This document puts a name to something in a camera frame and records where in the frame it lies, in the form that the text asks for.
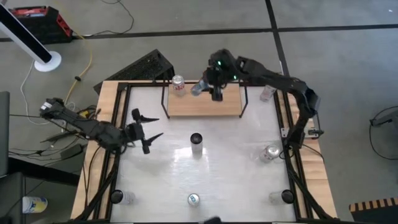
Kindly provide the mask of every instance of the red and white can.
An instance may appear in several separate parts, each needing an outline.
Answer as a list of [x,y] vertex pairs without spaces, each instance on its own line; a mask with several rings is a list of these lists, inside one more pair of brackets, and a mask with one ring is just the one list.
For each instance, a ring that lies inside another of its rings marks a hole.
[[175,75],[172,79],[173,91],[178,96],[185,94],[185,82],[181,75]]

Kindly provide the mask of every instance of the white tabletop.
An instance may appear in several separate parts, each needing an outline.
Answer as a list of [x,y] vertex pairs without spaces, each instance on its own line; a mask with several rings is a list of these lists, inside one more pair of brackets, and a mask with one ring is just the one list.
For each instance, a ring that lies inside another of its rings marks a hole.
[[[128,110],[139,108],[145,117],[160,118],[143,124],[146,138],[164,134],[152,143],[150,154],[144,155],[136,142],[122,155],[116,189],[133,192],[136,199],[130,205],[114,205],[111,221],[202,222],[213,216],[226,222],[295,220],[292,205],[268,201],[271,192],[289,189],[289,181],[284,161],[259,160],[266,146],[282,145],[274,100],[260,101],[262,89],[248,87],[249,104],[242,118],[167,119],[161,87],[133,87]],[[129,115],[126,123],[131,122]],[[193,133],[203,136],[202,156],[192,154]],[[192,193],[200,197],[197,207],[187,202]]]

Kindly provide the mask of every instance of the black chair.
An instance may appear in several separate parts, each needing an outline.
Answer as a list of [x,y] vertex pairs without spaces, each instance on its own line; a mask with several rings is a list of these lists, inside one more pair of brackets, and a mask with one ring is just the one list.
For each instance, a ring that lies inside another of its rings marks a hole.
[[79,175],[8,157],[9,92],[0,92],[0,223],[25,223],[25,177],[77,186]]

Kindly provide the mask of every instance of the yellow cable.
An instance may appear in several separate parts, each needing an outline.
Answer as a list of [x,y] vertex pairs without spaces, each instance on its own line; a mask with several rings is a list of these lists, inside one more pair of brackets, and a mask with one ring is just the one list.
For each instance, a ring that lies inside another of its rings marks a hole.
[[[62,4],[61,4],[59,1],[55,0],[55,4],[58,5],[58,7],[62,9],[62,14],[63,14],[63,15],[67,14],[65,8],[62,6]],[[77,34],[77,36],[78,36],[80,39],[82,39],[82,40],[84,41],[85,45],[87,46],[88,50],[90,51],[90,61],[88,62],[87,67],[86,67],[86,68],[80,73],[80,75],[78,76],[79,78],[81,78],[81,77],[83,77],[83,75],[85,75],[85,74],[87,73],[88,69],[90,69],[91,63],[92,63],[92,61],[93,61],[93,50],[91,49],[91,47],[90,47],[88,41],[87,41],[82,35],[80,35],[75,29],[73,29],[73,31],[74,31],[75,34]],[[73,82],[72,86],[70,87],[69,92],[68,92],[68,95],[67,95],[67,97],[66,97],[65,100],[64,100],[64,103],[65,103],[65,104],[68,103],[69,97],[70,97],[70,95],[72,94],[73,89],[75,89],[75,86],[76,86],[77,82],[78,82],[78,81],[75,80],[75,81]]]
[[[85,44],[86,44],[88,50],[90,51],[90,61],[88,62],[87,67],[80,73],[79,78],[81,78],[83,75],[86,74],[86,72],[88,71],[88,69],[89,69],[90,66],[91,66],[91,63],[92,63],[92,61],[93,61],[93,50],[91,49],[90,45],[88,44],[88,41],[87,41],[82,35],[80,35],[78,32],[76,32],[76,30],[73,30],[73,31],[74,31],[74,33],[77,34],[77,36],[79,36],[80,39],[82,39],[82,40],[85,42]],[[73,89],[75,89],[75,86],[76,86],[77,82],[78,82],[78,81],[75,80],[75,81],[73,82],[72,86],[70,87],[69,92],[68,92],[68,95],[67,95],[67,97],[65,98],[65,104],[68,103],[69,97],[70,97],[70,95],[72,94]]]

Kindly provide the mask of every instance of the white cable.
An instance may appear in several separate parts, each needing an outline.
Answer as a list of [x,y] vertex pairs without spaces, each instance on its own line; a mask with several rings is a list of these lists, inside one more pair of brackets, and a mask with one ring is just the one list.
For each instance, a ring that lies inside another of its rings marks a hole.
[[27,73],[27,75],[26,75],[24,81],[22,82],[22,85],[21,85],[20,90],[21,90],[22,96],[24,97],[24,100],[25,100],[25,108],[26,108],[26,116],[27,116],[26,118],[27,118],[27,119],[29,120],[29,122],[31,122],[32,124],[36,124],[36,125],[45,125],[45,124],[49,124],[50,122],[36,123],[36,122],[34,122],[34,121],[32,121],[32,120],[30,119],[30,117],[29,117],[29,109],[28,109],[28,108],[29,108],[29,105],[27,104],[26,96],[25,96],[25,93],[24,93],[24,91],[23,91],[23,87],[24,87],[24,85],[25,85],[25,82],[26,82],[26,80],[29,78],[30,73],[32,73],[32,69],[33,69],[33,64],[34,64],[34,62],[35,62],[35,60],[32,61],[32,65],[30,66],[29,72]]
[[69,102],[65,105],[66,108],[70,109],[71,111],[75,112],[76,104],[74,102]]

